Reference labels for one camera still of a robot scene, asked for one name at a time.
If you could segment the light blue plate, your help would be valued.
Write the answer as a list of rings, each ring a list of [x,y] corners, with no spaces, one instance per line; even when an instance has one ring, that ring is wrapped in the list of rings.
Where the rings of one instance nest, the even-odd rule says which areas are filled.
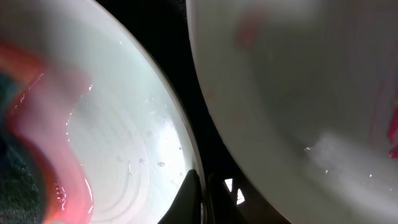
[[[292,223],[397,222],[397,1],[187,2],[233,159]]]
[[[1,42],[92,81],[67,126],[90,182],[89,223],[158,223],[191,169],[203,168],[167,77],[145,48],[94,1],[2,1]],[[30,160],[1,137],[1,222],[43,223]]]

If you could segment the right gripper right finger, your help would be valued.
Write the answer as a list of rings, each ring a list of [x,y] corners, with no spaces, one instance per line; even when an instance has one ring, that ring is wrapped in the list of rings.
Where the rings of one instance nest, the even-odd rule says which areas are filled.
[[[207,223],[247,224],[248,222],[233,203],[223,179],[210,174],[206,185]]]

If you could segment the green and orange sponge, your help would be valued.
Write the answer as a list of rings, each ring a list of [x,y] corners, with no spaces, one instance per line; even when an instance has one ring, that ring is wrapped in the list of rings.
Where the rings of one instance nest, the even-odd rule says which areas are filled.
[[[43,223],[89,223],[94,212],[90,182],[67,131],[74,107],[91,87],[78,69],[51,66],[1,42],[1,137],[29,158],[43,185]]]

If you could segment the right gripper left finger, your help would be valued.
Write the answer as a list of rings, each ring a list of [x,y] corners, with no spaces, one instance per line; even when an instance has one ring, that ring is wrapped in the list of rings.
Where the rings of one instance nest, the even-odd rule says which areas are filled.
[[[201,224],[201,185],[196,170],[187,172],[170,208],[158,224]]]

